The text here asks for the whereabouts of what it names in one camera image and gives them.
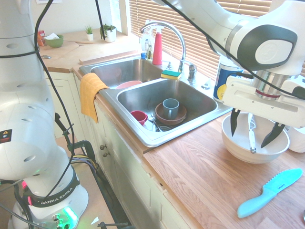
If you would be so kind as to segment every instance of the stainless steel sink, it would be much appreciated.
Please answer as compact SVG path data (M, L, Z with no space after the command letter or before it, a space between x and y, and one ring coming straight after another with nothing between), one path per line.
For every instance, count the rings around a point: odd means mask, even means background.
M177 99L187 110L186 119L180 125L217 108L214 99L177 80L157 81L143 87L122 91L117 96L118 101L128 112L140 110L148 115L152 115L156 106L168 98Z
M178 81L164 79L161 78L161 72L165 67L166 63L164 66L155 66L146 60L129 58L88 65L81 67L81 70L84 74L96 73L110 87L99 93L145 146L156 147L231 110L213 99L213 85L210 90L201 88L206 78L197 77L195 84L189 83L186 76ZM115 89L119 84L130 80L141 80L143 83L130 88ZM168 131L158 132L149 121L142 126L130 114L133 110L141 110L151 117L155 107L167 98L177 99L187 110L186 119L177 125L165 126L157 121L163 130Z
M162 67L153 65L150 61L140 58L127 58L118 61L105 62L83 66L80 70L95 73L110 88L115 89L124 82L138 80L147 82L161 77Z

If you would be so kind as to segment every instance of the sink drain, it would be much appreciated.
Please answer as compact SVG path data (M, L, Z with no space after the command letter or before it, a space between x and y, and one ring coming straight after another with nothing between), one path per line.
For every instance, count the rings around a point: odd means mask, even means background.
M160 125L159 128L160 128L163 132L169 131L169 130L172 129L172 127L167 126L167 125Z

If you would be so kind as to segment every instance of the red bottle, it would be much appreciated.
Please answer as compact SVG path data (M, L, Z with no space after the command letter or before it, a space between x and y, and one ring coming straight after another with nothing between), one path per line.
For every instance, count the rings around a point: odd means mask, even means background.
M152 63L154 65L162 64L162 33L161 29L157 29L156 40L154 42Z

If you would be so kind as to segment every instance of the pink bowl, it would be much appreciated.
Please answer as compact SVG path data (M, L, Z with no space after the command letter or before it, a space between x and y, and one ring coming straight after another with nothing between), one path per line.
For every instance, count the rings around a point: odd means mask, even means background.
M144 123L147 120L147 114L145 114L143 111L131 111L130 112L133 117L135 117L136 120L138 120L139 123L141 123L141 125L144 125Z
M131 86L135 86L137 84L141 84L141 81L138 80L133 80L133 81L128 81L128 82L124 82L122 84L120 84L119 86L116 87L116 89L123 89L126 87L131 87Z

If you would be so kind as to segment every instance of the green bowl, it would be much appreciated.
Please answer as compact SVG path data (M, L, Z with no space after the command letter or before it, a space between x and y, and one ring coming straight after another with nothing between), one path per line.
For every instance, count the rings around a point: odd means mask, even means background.
M59 48L62 46L63 44L63 36L62 35L57 35L59 37L59 39L53 39L53 40L47 40L44 39L46 41L46 44L52 48Z

